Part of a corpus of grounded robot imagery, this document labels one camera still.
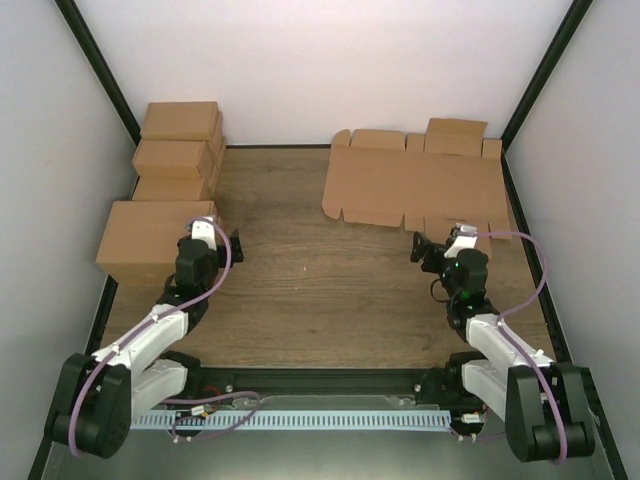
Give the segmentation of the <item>cardboard box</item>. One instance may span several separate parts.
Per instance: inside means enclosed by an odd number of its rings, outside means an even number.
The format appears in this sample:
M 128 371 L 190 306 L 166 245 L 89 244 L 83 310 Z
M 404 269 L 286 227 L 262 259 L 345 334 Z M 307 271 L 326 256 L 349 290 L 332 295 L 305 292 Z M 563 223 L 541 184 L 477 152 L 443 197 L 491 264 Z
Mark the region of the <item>cardboard box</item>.
M 141 176 L 134 190 L 134 201 L 211 200 L 208 181 L 202 178 Z
M 175 272 L 187 223 L 216 213 L 212 201 L 116 201 L 96 264 L 122 286 L 161 286 Z
M 211 141 L 220 113 L 216 101 L 153 102 L 148 105 L 141 137 L 145 140 Z
M 226 148 L 217 142 L 142 140 L 133 167 L 140 177 L 208 179 Z

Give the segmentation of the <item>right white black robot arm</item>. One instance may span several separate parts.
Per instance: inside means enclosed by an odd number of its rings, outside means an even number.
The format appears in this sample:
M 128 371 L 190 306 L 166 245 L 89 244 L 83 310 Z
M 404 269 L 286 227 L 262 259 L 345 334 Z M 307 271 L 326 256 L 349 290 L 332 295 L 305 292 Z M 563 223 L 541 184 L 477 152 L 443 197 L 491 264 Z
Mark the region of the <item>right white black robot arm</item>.
M 592 455 L 595 434 L 580 368 L 554 361 L 507 325 L 506 313 L 486 295 L 489 257 L 476 246 L 481 236 L 465 224 L 455 225 L 443 244 L 413 235 L 411 261 L 435 275 L 447 294 L 441 302 L 450 328 L 472 348 L 438 370 L 440 392 L 488 407 L 522 462 Z

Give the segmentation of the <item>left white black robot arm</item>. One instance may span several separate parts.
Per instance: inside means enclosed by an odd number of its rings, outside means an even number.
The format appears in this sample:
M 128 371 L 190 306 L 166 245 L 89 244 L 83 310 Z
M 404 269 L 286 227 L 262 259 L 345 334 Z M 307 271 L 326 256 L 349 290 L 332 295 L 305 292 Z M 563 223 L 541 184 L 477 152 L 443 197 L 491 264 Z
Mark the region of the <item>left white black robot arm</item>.
M 172 397 L 191 404 L 203 395 L 199 360 L 169 348 L 204 318 L 244 252 L 239 233 L 225 234 L 210 217 L 192 221 L 188 231 L 147 315 L 111 344 L 73 354 L 62 365 L 44 434 L 72 454 L 108 459 L 138 417 Z

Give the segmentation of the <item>stack of flat cardboard blanks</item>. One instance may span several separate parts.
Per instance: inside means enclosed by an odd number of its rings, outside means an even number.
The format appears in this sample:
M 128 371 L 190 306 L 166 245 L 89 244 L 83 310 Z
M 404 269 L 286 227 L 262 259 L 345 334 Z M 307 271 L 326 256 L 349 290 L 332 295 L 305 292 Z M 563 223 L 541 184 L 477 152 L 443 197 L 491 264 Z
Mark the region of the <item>stack of flat cardboard blanks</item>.
M 457 223 L 510 240 L 503 143 L 486 123 L 432 118 L 423 133 L 356 129 L 335 134 L 324 214 L 347 223 L 403 227 L 443 241 Z

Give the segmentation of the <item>black aluminium frame rail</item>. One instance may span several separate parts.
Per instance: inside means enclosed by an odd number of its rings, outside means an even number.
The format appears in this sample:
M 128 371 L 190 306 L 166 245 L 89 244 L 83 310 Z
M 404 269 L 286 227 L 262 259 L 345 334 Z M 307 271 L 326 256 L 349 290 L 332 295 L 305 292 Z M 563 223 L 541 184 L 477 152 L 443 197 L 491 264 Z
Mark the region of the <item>black aluminium frame rail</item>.
M 441 368 L 205 368 L 201 381 L 222 392 L 261 396 L 383 395 L 421 398 L 447 390 Z

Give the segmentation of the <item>right black corner post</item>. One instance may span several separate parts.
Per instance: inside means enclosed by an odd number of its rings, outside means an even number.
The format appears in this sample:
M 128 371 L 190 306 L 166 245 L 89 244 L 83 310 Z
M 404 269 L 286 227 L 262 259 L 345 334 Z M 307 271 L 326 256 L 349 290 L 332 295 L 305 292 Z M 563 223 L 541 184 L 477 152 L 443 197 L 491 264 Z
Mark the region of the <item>right black corner post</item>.
M 516 139 L 592 4 L 593 0 L 573 0 L 570 3 L 502 133 L 501 140 L 504 152 L 508 151 Z

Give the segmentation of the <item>black corner post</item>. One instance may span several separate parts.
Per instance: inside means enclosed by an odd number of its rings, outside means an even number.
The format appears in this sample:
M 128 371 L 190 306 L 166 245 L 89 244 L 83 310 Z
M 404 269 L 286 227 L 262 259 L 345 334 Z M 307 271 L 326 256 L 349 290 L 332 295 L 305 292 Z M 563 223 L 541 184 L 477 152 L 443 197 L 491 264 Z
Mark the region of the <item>black corner post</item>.
M 78 5 L 72 0 L 55 0 L 54 3 L 114 107 L 129 137 L 135 145 L 138 145 L 141 140 L 139 123 Z
M 516 139 L 592 4 L 593 0 L 573 0 L 570 3 L 502 133 L 501 140 L 504 152 L 508 151 Z

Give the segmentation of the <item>left black corner post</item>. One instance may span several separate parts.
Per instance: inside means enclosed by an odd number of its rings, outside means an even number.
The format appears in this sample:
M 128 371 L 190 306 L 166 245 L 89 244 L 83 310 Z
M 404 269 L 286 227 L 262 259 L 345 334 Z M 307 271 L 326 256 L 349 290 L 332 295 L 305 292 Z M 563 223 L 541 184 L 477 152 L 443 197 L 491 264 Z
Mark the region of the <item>left black corner post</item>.
M 72 0 L 55 0 L 54 3 L 114 107 L 129 137 L 135 145 L 138 145 L 141 140 L 139 123 L 78 5 Z

